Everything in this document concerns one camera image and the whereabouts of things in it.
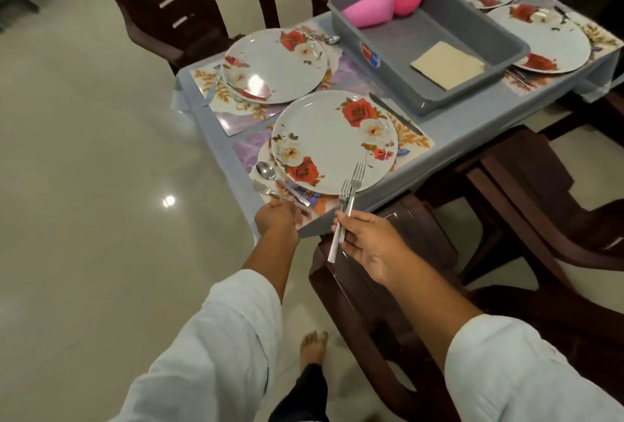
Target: tiled floor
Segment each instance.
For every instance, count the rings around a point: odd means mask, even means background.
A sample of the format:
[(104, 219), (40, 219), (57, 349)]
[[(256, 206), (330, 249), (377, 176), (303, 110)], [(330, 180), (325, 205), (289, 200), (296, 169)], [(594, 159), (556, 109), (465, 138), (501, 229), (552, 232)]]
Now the tiled floor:
[[(253, 240), (193, 124), (169, 109), (167, 64), (128, 40), (113, 0), (35, 1), (38, 15), (0, 9), (0, 419), (101, 422)], [(254, 0), (218, 1), (230, 34), (261, 29)], [(277, 2), (282, 25), (311, 14), (309, 0)], [(580, 129), (553, 147), (583, 205), (624, 197), (624, 151), (601, 134)], [(465, 262), (475, 217), (460, 202), (437, 215)], [(292, 386), (313, 328), (330, 332), (330, 418), (390, 420), (308, 284), (315, 244), (293, 263), (280, 374), (257, 420)], [(621, 276), (569, 272), (624, 311)], [(481, 284), (494, 281), (533, 284), (522, 262)]]

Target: floral placemat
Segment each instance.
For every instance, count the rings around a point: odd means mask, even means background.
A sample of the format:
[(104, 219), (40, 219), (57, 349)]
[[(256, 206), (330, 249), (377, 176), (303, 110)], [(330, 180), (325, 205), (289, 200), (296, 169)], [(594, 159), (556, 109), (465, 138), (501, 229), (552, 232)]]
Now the floral placemat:
[[(313, 21), (300, 24), (296, 26), (296, 29), (309, 33), (325, 34)], [(319, 42), (328, 56), (327, 72), (323, 81), (317, 87), (317, 90), (323, 90), (328, 87), (328, 79), (337, 72), (343, 50), (339, 46), (328, 46), (324, 42)], [(204, 98), (217, 78), (221, 63), (222, 61), (219, 60), (191, 71), (195, 85), (197, 85), (201, 94), (204, 95)], [(230, 90), (223, 82), (216, 86), (216, 92), (210, 104), (204, 105), (204, 107), (210, 107), (214, 111), (216, 119), (228, 136), (240, 133), (273, 115), (281, 113), (286, 106), (287, 104), (263, 105), (261, 103), (242, 101), (235, 95), (230, 94)]]
[[(583, 30), (590, 41), (592, 53), (585, 65), (605, 55), (609, 55), (624, 46), (624, 42), (602, 26), (599, 26), (589, 18), (573, 11), (558, 0), (522, 0), (522, 2), (542, 8), (554, 8), (555, 6), (561, 8), (566, 15)], [(505, 71), (503, 74), (502, 81), (507, 87), (511, 88), (514, 93), (522, 96), (534, 92), (539, 88), (546, 87), (562, 75), (566, 74), (537, 73), (511, 67), (511, 72)], [(604, 79), (605, 83), (609, 83), (609, 81), (610, 79)]]
[[(365, 88), (358, 88), (357, 86), (355, 86), (349, 88), (349, 91), (358, 93), (360, 95), (366, 95), (370, 91), (375, 92), (376, 90), (378, 90), (378, 88), (370, 89), (370, 87), (366, 84), (363, 84), (362, 87)], [(397, 112), (403, 114), (404, 117), (407, 117), (407, 115), (405, 115), (405, 113), (392, 100), (384, 99), (384, 101)], [(412, 159), (415, 159), (416, 157), (424, 154), (429, 149), (432, 149), (435, 146), (435, 143), (427, 135), (420, 136), (414, 133), (410, 128), (397, 120), (394, 115), (389, 113), (389, 117), (394, 124), (394, 128), (396, 129), (399, 141), (397, 156), (394, 159), (394, 164), (390, 169), (390, 172), (388, 173), (392, 174), (395, 170), (405, 166)], [(261, 178), (261, 176), (258, 174), (254, 167), (257, 161), (265, 161), (269, 162), (277, 168), (277, 163), (273, 155), (271, 154), (271, 137), (273, 135), (272, 133), (273, 127), (268, 126), (266, 129), (250, 135), (243, 141), (234, 142), (232, 147), (234, 149), (234, 152), (237, 154), (240, 162), (245, 167), (247, 174), (249, 174), (249, 177), (252, 180), (261, 181), (274, 190), (278, 190), (281, 193), (288, 194), (287, 192), (285, 192), (285, 190), (281, 188), (280, 185), (276, 184), (274, 181), (269, 181)], [(296, 186), (295, 188), (302, 195), (305, 195), (305, 197), (308, 198), (313, 211), (311, 216), (303, 217), (303, 222), (299, 225), (299, 227), (307, 225), (310, 221), (317, 219), (332, 208), (339, 206), (337, 195), (324, 195), (318, 192), (309, 191), (299, 186)], [(265, 202), (269, 202), (271, 199), (266, 195), (262, 195), (262, 198)]]

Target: stainless steel fork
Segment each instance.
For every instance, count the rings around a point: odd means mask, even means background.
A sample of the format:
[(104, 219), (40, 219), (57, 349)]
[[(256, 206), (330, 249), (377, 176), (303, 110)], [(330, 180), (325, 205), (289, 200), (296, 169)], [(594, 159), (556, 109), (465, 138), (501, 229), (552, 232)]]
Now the stainless steel fork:
[[(363, 162), (358, 162), (355, 166), (355, 170), (353, 171), (353, 177), (351, 178), (351, 194), (349, 195), (349, 203), (347, 204), (347, 209), (344, 212), (348, 217), (351, 216), (351, 211), (353, 210), (353, 202), (355, 201), (355, 194), (362, 188), (362, 182), (364, 181), (364, 173), (366, 171), (366, 164)], [(346, 229), (340, 229), (340, 242), (345, 242), (347, 231)]]
[[(343, 183), (343, 188), (340, 190), (340, 195), (338, 199), (340, 201), (340, 209), (344, 212), (346, 210), (349, 196), (351, 195), (351, 181), (349, 179), (345, 179)], [(340, 230), (342, 229), (342, 225), (340, 223), (336, 224), (336, 231), (334, 231), (334, 239), (331, 241), (330, 255), (327, 258), (327, 261), (330, 263), (336, 262), (336, 254), (338, 253), (338, 245)]]

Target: dining table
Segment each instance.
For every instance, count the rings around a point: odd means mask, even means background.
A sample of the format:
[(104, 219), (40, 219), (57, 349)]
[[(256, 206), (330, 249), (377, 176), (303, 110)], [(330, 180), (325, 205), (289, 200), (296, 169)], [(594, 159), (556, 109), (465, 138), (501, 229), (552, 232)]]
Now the dining table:
[[(313, 21), (328, 35), (334, 34), (331, 13), (317, 16)], [(529, 115), (550, 105), (566, 93), (575, 91), (585, 95), (588, 101), (595, 101), (606, 94), (617, 64), (619, 49), (576, 71), (558, 75), (547, 85), (525, 95), (517, 94), (499, 78), (449, 106), (422, 117), (411, 111), (409, 105), (399, 103), (392, 89), (371, 75), (371, 71), (366, 70), (366, 59), (361, 53), (358, 55), (345, 49), (345, 54), (361, 68), (362, 75), (369, 75), (377, 83), (385, 98), (393, 99), (435, 143), (435, 147), (431, 150), (358, 193), (355, 207), (358, 210), (372, 212), (406, 190), (418, 187), (434, 172), (522, 122)], [(192, 114), (257, 239), (258, 231), (254, 224), (254, 215), (265, 201), (254, 191), (248, 172), (237, 157), (233, 144), (273, 125), (279, 115), (267, 118), (236, 135), (225, 134), (215, 113), (205, 107), (206, 99), (191, 76), (193, 69), (222, 58), (222, 54), (215, 55), (180, 69), (176, 75), (172, 107)], [(334, 210), (328, 210), (302, 227), (299, 231), (300, 236), (306, 238), (329, 233), (333, 218)]]

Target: black pants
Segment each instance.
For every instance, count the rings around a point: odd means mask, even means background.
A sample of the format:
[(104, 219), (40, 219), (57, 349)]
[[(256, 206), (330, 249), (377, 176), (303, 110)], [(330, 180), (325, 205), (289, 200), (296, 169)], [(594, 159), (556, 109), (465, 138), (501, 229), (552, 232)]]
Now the black pants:
[(327, 381), (320, 364), (309, 364), (292, 391), (277, 405), (269, 422), (330, 422), (325, 414)]

